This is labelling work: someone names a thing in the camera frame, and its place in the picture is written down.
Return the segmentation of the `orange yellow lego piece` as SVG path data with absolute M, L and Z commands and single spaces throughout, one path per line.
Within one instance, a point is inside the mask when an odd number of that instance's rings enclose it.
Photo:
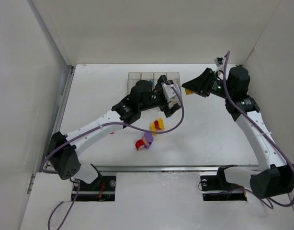
M 185 93 L 186 93 L 186 95 L 195 94 L 194 91 L 191 91 L 191 90 L 189 90 L 189 89 L 185 89 Z

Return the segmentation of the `yellow lego stack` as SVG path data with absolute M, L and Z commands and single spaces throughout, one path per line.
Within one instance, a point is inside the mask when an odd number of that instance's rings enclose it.
M 159 118 L 151 123 L 151 131 L 153 136 L 156 136 L 158 132 L 164 131 L 164 130 L 165 130 L 165 125 L 164 125 L 164 120 L 162 118 Z

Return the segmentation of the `red purple lego stack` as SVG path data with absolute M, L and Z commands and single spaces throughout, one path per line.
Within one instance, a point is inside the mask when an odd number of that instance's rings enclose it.
M 142 138 L 135 143 L 136 150 L 149 149 L 153 141 L 154 137 L 151 133 L 144 133 Z

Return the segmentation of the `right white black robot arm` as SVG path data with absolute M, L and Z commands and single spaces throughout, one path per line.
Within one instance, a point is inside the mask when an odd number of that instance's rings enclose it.
M 232 190 L 249 188 L 259 198 L 271 198 L 294 192 L 294 164 L 289 164 L 264 125 L 260 108 L 248 95 L 249 72 L 243 67 L 233 67 L 228 78 L 220 79 L 218 73 L 207 68 L 200 76 L 185 82 L 186 94 L 202 97 L 210 94 L 224 98 L 226 110 L 245 134 L 259 165 L 259 172 L 236 165 L 218 168 L 216 183 L 207 190 Z

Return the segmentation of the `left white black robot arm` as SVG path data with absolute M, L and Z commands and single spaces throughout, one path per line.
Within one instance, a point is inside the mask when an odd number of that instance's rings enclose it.
M 54 133 L 44 161 L 51 164 L 61 180 L 74 178 L 98 185 L 101 182 L 99 171 L 93 164 L 84 166 L 79 156 L 107 135 L 126 127 L 133 128 L 132 124 L 140 119 L 143 111 L 158 107 L 166 117 L 171 117 L 184 109 L 182 102 L 169 106 L 172 99 L 181 98 L 180 94 L 179 85 L 165 75 L 159 77 L 156 85 L 139 80 L 126 97 L 100 118 L 68 134 Z

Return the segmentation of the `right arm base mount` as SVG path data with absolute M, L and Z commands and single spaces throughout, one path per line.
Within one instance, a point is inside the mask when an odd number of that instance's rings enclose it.
M 247 195 L 243 188 L 238 184 L 226 181 L 224 170 L 236 167 L 236 165 L 227 165 L 219 167 L 216 174 L 201 174 L 198 188 L 202 191 L 203 201 L 247 201 Z

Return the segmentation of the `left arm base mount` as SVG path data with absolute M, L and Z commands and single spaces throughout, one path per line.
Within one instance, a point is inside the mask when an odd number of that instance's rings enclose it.
M 102 174 L 94 165 L 91 167 L 98 173 L 95 182 L 87 184 L 80 180 L 80 188 L 73 184 L 71 201 L 82 202 L 113 202 L 115 201 L 116 173 L 104 172 Z

